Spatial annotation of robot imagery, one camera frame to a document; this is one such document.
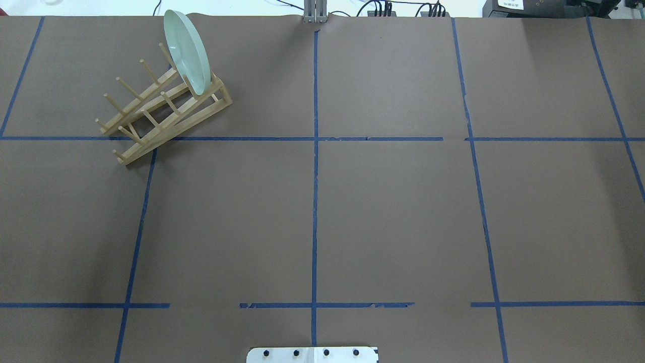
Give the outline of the wooden dish rack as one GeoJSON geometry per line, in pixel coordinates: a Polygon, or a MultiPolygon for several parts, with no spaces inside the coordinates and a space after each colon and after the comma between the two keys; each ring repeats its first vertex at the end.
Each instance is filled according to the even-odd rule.
{"type": "Polygon", "coordinates": [[[116,114],[106,122],[95,120],[103,136],[122,134],[134,143],[126,151],[113,151],[122,165],[133,163],[233,103],[227,87],[213,72],[207,74],[210,84],[205,92],[198,94],[196,82],[189,81],[187,75],[179,71],[168,48],[162,43],[159,47],[169,61],[169,69],[157,77],[145,60],[139,60],[152,79],[152,85],[138,92],[117,77],[115,80],[132,94],[134,100],[119,106],[104,94],[116,114]]]}

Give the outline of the pale green ceramic plate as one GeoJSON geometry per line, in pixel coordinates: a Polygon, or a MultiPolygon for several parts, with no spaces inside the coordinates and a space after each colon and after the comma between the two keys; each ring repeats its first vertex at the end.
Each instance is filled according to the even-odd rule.
{"type": "Polygon", "coordinates": [[[196,95],[211,85],[207,51],[196,26],[184,13],[166,10],[163,16],[164,36],[171,59],[181,76],[187,77],[196,95]]]}

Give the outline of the white metal mounting plate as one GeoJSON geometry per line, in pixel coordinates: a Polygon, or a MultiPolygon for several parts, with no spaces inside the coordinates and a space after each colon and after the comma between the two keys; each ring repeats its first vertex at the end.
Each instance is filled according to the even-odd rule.
{"type": "Polygon", "coordinates": [[[379,356],[369,346],[256,347],[246,362],[379,362],[379,356]]]}

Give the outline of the black device with label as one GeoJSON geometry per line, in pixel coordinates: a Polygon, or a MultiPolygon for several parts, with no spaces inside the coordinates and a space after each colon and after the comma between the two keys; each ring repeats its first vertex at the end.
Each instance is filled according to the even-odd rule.
{"type": "Polygon", "coordinates": [[[486,1],[483,18],[608,18],[620,1],[486,1]]]}

